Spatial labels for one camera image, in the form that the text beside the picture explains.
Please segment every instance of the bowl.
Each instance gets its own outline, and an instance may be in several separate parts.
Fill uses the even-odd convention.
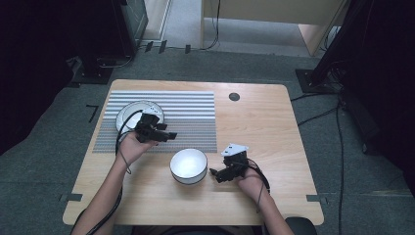
[[[201,181],[208,171],[208,158],[200,150],[184,149],[177,152],[170,161],[173,177],[183,184]]]

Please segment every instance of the striped mat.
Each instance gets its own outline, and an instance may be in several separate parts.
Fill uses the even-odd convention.
[[[212,91],[125,91],[110,94],[93,153],[114,153],[116,116],[132,102],[141,100],[158,104],[164,113],[168,132],[176,132],[175,140],[162,142],[151,153],[176,153],[182,149],[199,149],[217,153],[214,94]]]

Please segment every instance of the white plate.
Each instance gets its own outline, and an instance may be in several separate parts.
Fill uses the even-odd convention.
[[[116,130],[119,131],[121,129],[122,125],[124,124],[124,122],[134,112],[143,111],[143,110],[146,110],[150,107],[154,107],[155,110],[160,113],[159,115],[157,115],[157,117],[160,119],[158,123],[163,123],[164,122],[164,113],[162,112],[161,107],[158,104],[154,103],[154,102],[142,100],[142,101],[137,101],[137,102],[130,103],[127,106],[125,106],[124,108],[122,108],[122,110],[116,116],[116,121],[115,121]],[[140,120],[141,115],[142,115],[141,112],[135,114],[128,121],[128,123],[125,125],[124,129],[122,130],[122,133],[134,128],[135,125],[137,124],[137,122]]]

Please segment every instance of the human hand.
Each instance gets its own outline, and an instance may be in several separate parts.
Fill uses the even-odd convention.
[[[249,163],[250,165],[254,165],[254,162],[251,160],[249,160]],[[260,191],[263,190],[263,182],[259,174],[256,173],[255,170],[248,168],[247,171],[245,171],[245,176],[239,176],[236,180],[241,190],[251,199],[256,201],[260,195]]]
[[[125,158],[125,161],[127,165],[133,164],[135,161],[137,161],[145,152],[147,152],[152,147],[159,144],[158,141],[149,140],[145,143],[141,143],[136,138],[137,133],[136,132],[130,132],[128,133],[125,138],[122,140],[118,153],[118,155],[123,155]]]

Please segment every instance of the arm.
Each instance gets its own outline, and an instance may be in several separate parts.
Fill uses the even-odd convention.
[[[121,153],[125,157],[128,165],[131,165],[147,150],[158,144],[156,141],[140,143],[135,138],[135,135],[136,133],[131,132],[122,141],[119,147],[120,151],[116,154],[113,166],[104,183],[80,217],[71,234],[86,234],[113,208],[127,170],[127,165]],[[115,217],[112,216],[95,234],[111,234],[114,221]]]
[[[248,168],[245,177],[240,177],[237,180],[242,191],[256,203],[260,195],[259,210],[271,235],[294,234],[278,210],[274,199],[268,194],[265,187],[262,188],[262,180],[253,169]]]

